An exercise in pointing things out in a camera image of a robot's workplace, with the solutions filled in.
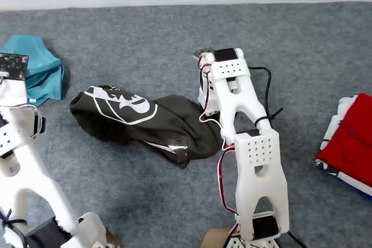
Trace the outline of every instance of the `red cloth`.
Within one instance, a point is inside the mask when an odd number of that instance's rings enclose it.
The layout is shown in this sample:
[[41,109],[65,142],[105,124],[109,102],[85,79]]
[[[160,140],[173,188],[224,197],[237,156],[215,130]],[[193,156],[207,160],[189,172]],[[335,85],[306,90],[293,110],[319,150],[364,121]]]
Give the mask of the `red cloth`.
[[357,96],[317,159],[372,187],[372,96]]

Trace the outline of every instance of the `teal cloth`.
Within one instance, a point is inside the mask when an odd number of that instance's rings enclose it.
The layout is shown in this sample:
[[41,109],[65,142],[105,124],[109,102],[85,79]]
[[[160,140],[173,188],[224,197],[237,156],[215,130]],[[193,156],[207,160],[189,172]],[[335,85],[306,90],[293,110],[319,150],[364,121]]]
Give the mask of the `teal cloth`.
[[29,56],[26,89],[30,103],[40,106],[49,98],[62,99],[65,72],[62,62],[50,53],[40,37],[12,35],[0,52]]

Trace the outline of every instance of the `circuit board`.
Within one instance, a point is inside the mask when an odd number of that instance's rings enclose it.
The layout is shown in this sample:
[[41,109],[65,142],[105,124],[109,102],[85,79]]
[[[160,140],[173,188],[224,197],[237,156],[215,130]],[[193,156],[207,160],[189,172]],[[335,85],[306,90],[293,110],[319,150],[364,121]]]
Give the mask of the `circuit board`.
[[6,77],[11,80],[26,79],[28,56],[12,53],[0,53],[0,72],[9,73]]

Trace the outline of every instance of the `white logo print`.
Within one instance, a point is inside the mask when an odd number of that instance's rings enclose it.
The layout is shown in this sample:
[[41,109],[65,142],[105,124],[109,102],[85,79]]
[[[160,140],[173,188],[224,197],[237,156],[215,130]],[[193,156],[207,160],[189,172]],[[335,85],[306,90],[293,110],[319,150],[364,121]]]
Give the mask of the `white logo print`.
[[[95,103],[99,113],[101,115],[105,116],[105,117],[114,119],[114,120],[122,122],[124,124],[134,125],[134,124],[141,123],[143,121],[152,119],[155,116],[155,114],[158,110],[158,105],[155,104],[155,109],[150,116],[146,116],[144,118],[139,118],[138,120],[128,122],[128,121],[124,120],[123,118],[121,118],[115,112],[115,110],[110,105],[109,101],[118,103],[119,104],[119,109],[122,109],[123,107],[128,106],[128,107],[131,107],[138,114],[144,114],[144,113],[149,112],[150,109],[151,109],[150,103],[145,98],[140,97],[138,95],[133,95],[130,100],[127,100],[126,98],[124,98],[123,95],[120,95],[120,97],[117,97],[115,94],[111,94],[111,97],[110,97],[109,94],[100,87],[90,87],[90,89],[93,89],[93,93],[90,93],[88,91],[85,91],[84,93],[93,98],[94,103]],[[113,115],[115,117],[111,117],[111,116],[108,116],[107,114],[103,113],[99,104],[98,104],[98,102],[97,102],[97,99],[104,100],[106,102],[106,104],[109,106],[111,112],[113,113]]]

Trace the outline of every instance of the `folded clothing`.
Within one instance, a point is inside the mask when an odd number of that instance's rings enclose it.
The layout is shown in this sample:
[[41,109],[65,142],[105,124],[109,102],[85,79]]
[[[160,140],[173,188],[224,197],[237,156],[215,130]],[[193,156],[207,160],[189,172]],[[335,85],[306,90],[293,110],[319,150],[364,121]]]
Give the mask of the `folded clothing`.
[[64,69],[59,58],[38,36],[12,35],[0,52],[28,55],[26,90],[28,102],[40,106],[49,98],[62,99]]
[[141,140],[180,167],[221,148],[218,125],[200,123],[202,109],[183,96],[149,101],[110,85],[80,92],[70,111],[90,135],[104,141]]
[[316,164],[372,195],[372,96],[342,98],[317,155]]

